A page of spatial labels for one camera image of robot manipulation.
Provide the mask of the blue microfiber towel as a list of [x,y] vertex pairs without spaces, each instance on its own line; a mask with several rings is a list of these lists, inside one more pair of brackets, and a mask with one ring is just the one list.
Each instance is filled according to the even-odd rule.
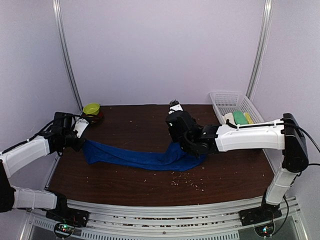
[[187,171],[199,166],[207,157],[184,152],[178,143],[170,143],[166,152],[142,152],[117,148],[87,140],[82,152],[88,164],[109,163],[152,171]]

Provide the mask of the white towel with blue emblem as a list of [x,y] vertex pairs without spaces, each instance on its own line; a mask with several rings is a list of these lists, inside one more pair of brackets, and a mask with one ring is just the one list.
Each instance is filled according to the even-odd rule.
[[223,116],[223,119],[224,119],[224,122],[227,123],[231,123],[232,125],[236,125],[235,123],[235,119],[234,119],[234,115],[233,113],[229,112],[229,113],[226,113],[224,116]]

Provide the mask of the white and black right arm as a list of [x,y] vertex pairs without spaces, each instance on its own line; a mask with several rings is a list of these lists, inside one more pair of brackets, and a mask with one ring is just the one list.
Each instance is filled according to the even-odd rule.
[[185,110],[171,110],[165,119],[172,140],[195,157],[233,150],[273,149],[282,151],[283,161],[261,206],[253,212],[259,220],[268,220],[280,207],[296,176],[309,165],[306,138],[292,114],[274,121],[234,125],[199,125]]

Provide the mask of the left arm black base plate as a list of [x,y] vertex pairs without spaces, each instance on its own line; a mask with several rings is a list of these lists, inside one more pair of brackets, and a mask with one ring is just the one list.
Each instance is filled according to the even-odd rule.
[[90,213],[85,210],[75,208],[68,208],[66,211],[62,210],[46,210],[46,218],[56,222],[62,222],[73,227],[86,227]]

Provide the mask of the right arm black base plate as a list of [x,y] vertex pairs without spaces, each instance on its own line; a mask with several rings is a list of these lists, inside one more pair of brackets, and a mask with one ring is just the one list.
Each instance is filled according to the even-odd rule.
[[262,207],[255,207],[241,210],[239,218],[242,226],[256,225],[263,222],[273,221],[282,216],[281,210],[278,209],[264,209]]

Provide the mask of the white perforated plastic basket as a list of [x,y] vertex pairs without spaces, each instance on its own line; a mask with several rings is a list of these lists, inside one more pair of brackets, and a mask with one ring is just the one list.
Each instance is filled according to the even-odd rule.
[[220,124],[224,123],[223,116],[225,114],[233,113],[235,111],[249,113],[255,124],[264,122],[264,119],[253,103],[242,93],[214,91],[210,92],[208,95],[212,101],[212,108]]

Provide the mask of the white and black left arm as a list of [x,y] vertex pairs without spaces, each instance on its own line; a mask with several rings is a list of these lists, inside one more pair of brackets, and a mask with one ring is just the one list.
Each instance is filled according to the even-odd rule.
[[19,170],[34,161],[57,153],[61,156],[66,148],[78,152],[86,139],[83,136],[90,120],[84,116],[56,112],[53,120],[32,137],[19,142],[0,153],[0,211],[13,209],[51,210],[61,222],[72,218],[72,211],[61,201],[57,193],[17,187],[9,179]]

